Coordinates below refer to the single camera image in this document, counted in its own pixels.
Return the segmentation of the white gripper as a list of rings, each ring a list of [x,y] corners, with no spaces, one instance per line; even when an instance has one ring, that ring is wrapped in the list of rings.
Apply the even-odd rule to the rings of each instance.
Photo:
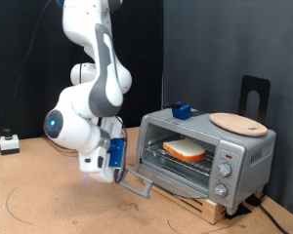
[[[126,129],[122,119],[103,118],[94,137],[94,148],[78,153],[80,170],[99,182],[118,183],[125,171]]]

